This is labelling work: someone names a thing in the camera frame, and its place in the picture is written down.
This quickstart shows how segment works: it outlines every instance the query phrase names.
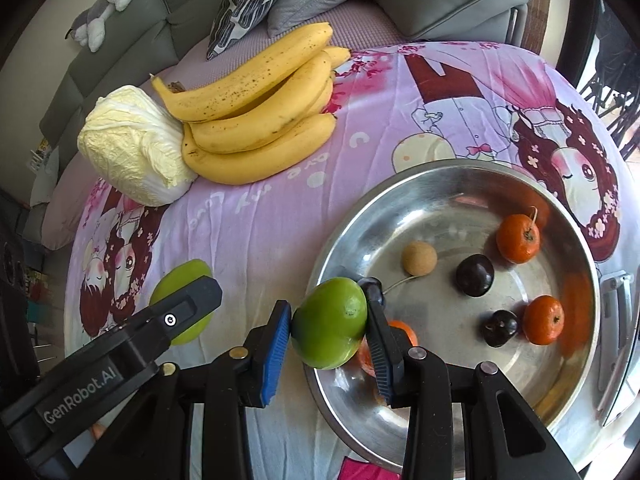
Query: pink bedsheet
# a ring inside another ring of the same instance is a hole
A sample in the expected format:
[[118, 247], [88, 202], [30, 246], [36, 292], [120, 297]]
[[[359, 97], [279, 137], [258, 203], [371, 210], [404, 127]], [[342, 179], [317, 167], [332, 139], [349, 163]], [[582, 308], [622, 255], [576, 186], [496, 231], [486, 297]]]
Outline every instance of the pink bedsheet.
[[[354, 52], [328, 109], [338, 118], [333, 137], [256, 184], [200, 178], [165, 208], [139, 207], [98, 184], [72, 253], [66, 351], [143, 308], [162, 275], [201, 258], [223, 304], [198, 341], [170, 357], [182, 366], [210, 360], [265, 322], [277, 299], [300, 302], [316, 254], [365, 192], [441, 158], [492, 160], [541, 182], [572, 213], [601, 274], [636, 272], [632, 177], [590, 107], [530, 52], [463, 42]], [[319, 418], [300, 368], [290, 352], [279, 394], [250, 416], [252, 449], [264, 450], [254, 456], [256, 478], [334, 478], [347, 453]]]

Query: stuffed animal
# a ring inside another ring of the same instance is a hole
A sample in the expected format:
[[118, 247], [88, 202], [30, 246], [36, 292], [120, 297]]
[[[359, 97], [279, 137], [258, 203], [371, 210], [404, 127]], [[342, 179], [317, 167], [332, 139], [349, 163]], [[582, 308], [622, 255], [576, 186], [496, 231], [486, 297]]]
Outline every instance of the stuffed animal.
[[96, 0], [89, 8], [83, 10], [71, 24], [65, 39], [71, 38], [81, 46], [88, 45], [91, 52], [96, 52], [104, 41], [104, 22], [115, 10], [124, 10], [131, 0]]

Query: green apple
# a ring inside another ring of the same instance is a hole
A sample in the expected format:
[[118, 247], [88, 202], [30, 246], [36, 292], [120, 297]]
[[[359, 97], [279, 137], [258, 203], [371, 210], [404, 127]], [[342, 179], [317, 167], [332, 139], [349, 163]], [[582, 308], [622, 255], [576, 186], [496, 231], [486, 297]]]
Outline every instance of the green apple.
[[313, 368], [331, 370], [356, 353], [367, 323], [367, 300], [349, 278], [316, 286], [291, 320], [293, 348]]
[[[189, 260], [175, 267], [174, 270], [166, 274], [156, 285], [149, 304], [157, 303], [164, 300], [167, 296], [173, 294], [176, 290], [183, 288], [185, 285], [197, 280], [201, 276], [213, 277], [211, 268], [202, 260]], [[171, 341], [171, 345], [184, 345], [196, 339], [200, 333], [208, 325], [213, 312], [207, 314], [200, 321], [191, 325], [187, 330], [176, 336]]]

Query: chair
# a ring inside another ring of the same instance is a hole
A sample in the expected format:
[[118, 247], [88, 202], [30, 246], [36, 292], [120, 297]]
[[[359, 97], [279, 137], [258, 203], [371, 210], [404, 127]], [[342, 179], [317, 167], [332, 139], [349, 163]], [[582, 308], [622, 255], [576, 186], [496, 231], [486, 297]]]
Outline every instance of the chair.
[[[607, 6], [598, 19], [596, 35], [600, 40], [596, 73], [580, 94], [587, 102], [593, 99], [598, 117], [618, 114], [607, 129], [620, 148], [625, 134], [640, 119], [640, 50]], [[636, 127], [631, 140], [620, 148], [622, 157], [627, 160], [638, 144]]]

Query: bunch of bananas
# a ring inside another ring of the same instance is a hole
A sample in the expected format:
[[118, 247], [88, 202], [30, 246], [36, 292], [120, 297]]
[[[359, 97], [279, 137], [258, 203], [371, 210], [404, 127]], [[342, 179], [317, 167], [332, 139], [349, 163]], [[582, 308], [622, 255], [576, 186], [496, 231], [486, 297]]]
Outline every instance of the bunch of bananas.
[[228, 76], [202, 88], [173, 92], [151, 85], [184, 123], [182, 157], [220, 184], [248, 184], [279, 173], [320, 148], [335, 117], [321, 114], [334, 88], [333, 69], [351, 57], [327, 46], [328, 23], [290, 32]]

